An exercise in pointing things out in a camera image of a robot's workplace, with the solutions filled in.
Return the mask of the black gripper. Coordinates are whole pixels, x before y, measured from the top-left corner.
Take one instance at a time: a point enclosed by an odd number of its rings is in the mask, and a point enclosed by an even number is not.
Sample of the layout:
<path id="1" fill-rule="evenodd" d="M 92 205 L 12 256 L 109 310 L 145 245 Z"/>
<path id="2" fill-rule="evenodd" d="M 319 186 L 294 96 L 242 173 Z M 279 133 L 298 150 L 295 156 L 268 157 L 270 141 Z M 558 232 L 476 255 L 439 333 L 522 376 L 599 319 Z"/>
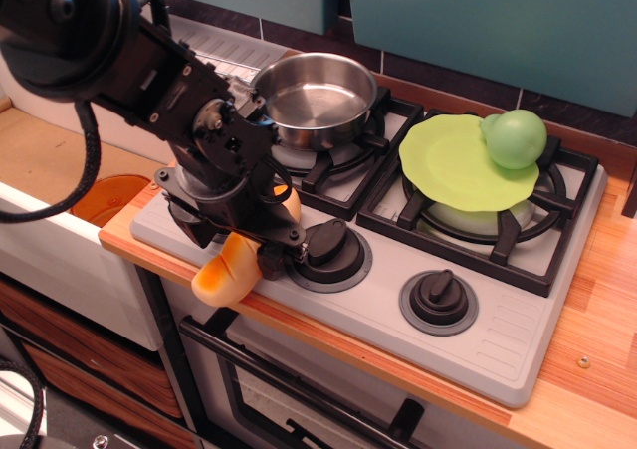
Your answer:
<path id="1" fill-rule="evenodd" d="M 292 196 L 288 185 L 274 192 L 275 171 L 266 164 L 243 178 L 210 188 L 181 165 L 163 167 L 155 181 L 164 192 L 174 223 L 201 248 L 218 234 L 235 232 L 262 245 L 257 263 L 263 278 L 280 279 L 307 252 L 305 229 L 283 202 Z"/>

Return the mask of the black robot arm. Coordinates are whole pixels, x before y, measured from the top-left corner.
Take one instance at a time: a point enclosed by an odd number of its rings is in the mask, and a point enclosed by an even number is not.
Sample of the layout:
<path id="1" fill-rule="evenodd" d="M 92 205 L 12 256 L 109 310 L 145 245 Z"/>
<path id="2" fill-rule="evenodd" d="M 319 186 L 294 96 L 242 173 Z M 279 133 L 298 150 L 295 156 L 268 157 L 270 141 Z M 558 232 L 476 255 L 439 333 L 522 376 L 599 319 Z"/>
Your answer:
<path id="1" fill-rule="evenodd" d="M 3 222 L 58 215 L 88 193 L 101 163 L 94 107 L 102 107 L 169 144 L 177 165 L 159 183 L 194 243 L 221 231 L 247 237 L 269 280 L 305 256 L 305 229 L 273 189 L 288 175 L 272 155 L 275 125 L 258 103 L 240 112 L 228 81 L 174 41 L 164 0 L 1 0 L 1 54 L 24 89 L 74 105 L 86 150 L 66 198 L 3 212 Z"/>

